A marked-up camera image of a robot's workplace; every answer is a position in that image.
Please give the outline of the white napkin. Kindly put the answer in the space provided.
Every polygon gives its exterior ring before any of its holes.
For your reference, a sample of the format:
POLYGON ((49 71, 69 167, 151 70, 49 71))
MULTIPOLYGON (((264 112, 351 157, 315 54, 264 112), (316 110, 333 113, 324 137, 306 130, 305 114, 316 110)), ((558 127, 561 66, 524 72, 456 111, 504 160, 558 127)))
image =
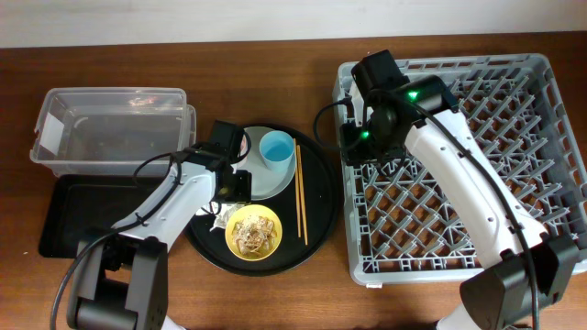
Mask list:
POLYGON ((210 230, 225 229, 229 218, 239 209, 244 207, 242 203, 210 203, 196 212, 197 217, 211 216, 212 225, 210 230))

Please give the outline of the yellow bowl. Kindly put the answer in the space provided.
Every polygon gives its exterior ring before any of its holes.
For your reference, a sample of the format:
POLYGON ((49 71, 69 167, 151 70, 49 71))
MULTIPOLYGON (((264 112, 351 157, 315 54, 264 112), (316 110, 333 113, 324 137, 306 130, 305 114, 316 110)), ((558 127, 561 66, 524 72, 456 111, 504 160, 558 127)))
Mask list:
POLYGON ((282 223, 267 206, 250 204, 239 208, 227 221, 225 240, 230 252, 248 262, 266 259, 281 244, 282 223))

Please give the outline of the blue plastic cup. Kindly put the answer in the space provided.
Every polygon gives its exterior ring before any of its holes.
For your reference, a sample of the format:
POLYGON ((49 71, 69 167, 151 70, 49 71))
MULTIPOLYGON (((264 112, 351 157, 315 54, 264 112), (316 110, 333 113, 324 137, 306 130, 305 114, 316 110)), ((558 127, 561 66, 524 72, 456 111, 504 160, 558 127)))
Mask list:
POLYGON ((285 171, 294 154, 293 138, 279 130, 266 133, 260 140, 260 155, 271 171, 285 171))

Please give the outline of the wooden chopstick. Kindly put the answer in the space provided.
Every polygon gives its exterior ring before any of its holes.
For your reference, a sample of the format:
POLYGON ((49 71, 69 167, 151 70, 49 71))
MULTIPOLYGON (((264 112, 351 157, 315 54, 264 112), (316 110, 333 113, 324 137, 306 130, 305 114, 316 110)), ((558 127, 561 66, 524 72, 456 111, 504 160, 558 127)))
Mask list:
POLYGON ((302 166, 303 165, 302 164, 302 153, 301 153, 301 147, 299 145, 297 145, 297 160, 298 160, 298 174, 299 174, 299 188, 300 188, 299 190, 300 190, 300 202, 301 202, 302 236, 304 238, 305 245, 308 246, 304 175, 303 175, 303 166, 302 166))
POLYGON ((301 202, 300 202, 300 188, 299 188, 299 174, 298 174, 298 160, 297 160, 297 141, 293 139, 293 160, 294 160, 294 187, 295 187, 295 204, 296 204, 296 223, 297 236, 302 235, 302 219, 301 219, 301 202))

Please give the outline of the pink plastic cup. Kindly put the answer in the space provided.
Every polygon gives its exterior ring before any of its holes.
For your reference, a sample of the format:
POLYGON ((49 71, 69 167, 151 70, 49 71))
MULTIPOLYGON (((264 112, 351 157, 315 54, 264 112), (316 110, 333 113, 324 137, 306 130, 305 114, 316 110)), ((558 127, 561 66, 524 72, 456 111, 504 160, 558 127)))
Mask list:
POLYGON ((240 151, 239 151, 239 156, 243 157, 247 150, 249 149, 249 143, 247 141, 247 133, 244 133, 243 138, 241 140, 241 145, 240 145, 240 151))

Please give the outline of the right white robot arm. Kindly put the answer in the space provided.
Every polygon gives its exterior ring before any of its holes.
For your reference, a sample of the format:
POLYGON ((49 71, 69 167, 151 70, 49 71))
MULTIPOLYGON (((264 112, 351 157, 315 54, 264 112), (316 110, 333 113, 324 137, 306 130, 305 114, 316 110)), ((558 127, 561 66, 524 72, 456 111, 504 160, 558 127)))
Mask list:
POLYGON ((483 270, 460 285, 461 304, 438 329, 505 329, 558 303, 579 250, 552 236, 519 203, 474 140, 455 96, 435 76, 410 82, 353 77, 363 101, 355 131, 360 151, 375 160, 402 148, 419 160, 464 224, 483 270))

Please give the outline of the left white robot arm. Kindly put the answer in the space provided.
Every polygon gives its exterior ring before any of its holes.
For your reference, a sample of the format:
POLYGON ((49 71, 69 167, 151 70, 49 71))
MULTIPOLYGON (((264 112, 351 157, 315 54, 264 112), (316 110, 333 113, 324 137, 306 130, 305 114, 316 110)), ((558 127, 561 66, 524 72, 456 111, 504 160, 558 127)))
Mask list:
POLYGON ((196 212, 247 203, 251 174, 209 152, 171 154, 161 184, 131 214, 79 243, 67 277, 72 329, 175 329, 168 315, 168 254, 196 212))

